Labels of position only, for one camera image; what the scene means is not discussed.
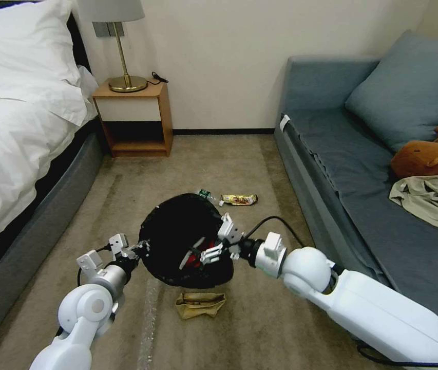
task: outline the lamp shade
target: lamp shade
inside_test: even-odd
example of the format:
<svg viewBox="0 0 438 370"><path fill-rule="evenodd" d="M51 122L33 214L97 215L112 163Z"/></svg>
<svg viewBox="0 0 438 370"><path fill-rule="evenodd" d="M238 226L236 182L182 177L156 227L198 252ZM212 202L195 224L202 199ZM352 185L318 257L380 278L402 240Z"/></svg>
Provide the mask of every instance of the lamp shade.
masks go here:
<svg viewBox="0 0 438 370"><path fill-rule="evenodd" d="M140 0L78 0L79 16L91 22L128 22L145 17Z"/></svg>

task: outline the stuffed animal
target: stuffed animal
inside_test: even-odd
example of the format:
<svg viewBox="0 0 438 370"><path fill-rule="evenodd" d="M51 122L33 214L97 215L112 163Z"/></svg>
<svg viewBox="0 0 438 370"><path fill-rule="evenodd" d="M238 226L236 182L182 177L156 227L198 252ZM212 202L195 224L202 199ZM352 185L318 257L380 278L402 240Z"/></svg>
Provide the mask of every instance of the stuffed animal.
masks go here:
<svg viewBox="0 0 438 370"><path fill-rule="evenodd" d="M395 154L391 167L399 178L438 175L438 138L409 141Z"/></svg>

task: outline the crumpled paper bag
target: crumpled paper bag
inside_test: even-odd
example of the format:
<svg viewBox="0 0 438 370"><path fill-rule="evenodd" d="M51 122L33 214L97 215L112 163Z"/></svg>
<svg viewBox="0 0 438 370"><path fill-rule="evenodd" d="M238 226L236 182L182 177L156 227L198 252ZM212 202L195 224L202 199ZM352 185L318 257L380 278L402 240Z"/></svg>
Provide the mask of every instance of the crumpled paper bag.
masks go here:
<svg viewBox="0 0 438 370"><path fill-rule="evenodd" d="M176 310L184 320L200 315L215 317L225 301L224 293L181 293L176 299Z"/></svg>

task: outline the sofa cushion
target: sofa cushion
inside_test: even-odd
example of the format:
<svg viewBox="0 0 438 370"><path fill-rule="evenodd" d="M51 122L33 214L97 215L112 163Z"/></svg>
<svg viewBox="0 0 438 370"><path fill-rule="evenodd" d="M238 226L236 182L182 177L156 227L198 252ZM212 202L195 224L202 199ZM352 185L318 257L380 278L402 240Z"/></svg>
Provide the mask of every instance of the sofa cushion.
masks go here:
<svg viewBox="0 0 438 370"><path fill-rule="evenodd" d="M434 140L438 126L438 40L406 31L349 96L346 108L397 152Z"/></svg>
<svg viewBox="0 0 438 370"><path fill-rule="evenodd" d="M395 181L392 153L344 109L288 114L295 135L291 140L298 140L324 173L387 278L438 315L438 228L388 198ZM328 195L325 202L333 198Z"/></svg>

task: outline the table lamp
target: table lamp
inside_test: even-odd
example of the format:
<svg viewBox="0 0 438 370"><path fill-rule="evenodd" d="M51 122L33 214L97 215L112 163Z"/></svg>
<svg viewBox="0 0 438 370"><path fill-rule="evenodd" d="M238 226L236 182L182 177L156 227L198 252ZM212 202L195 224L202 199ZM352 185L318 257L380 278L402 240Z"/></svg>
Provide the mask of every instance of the table lamp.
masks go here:
<svg viewBox="0 0 438 370"><path fill-rule="evenodd" d="M140 0L79 0L79 14L82 20L91 22L112 22L120 51L123 76L109 80L109 88L119 93L131 93L147 87L147 79L130 76L126 69L125 56L121 47L116 22L137 21L145 17Z"/></svg>

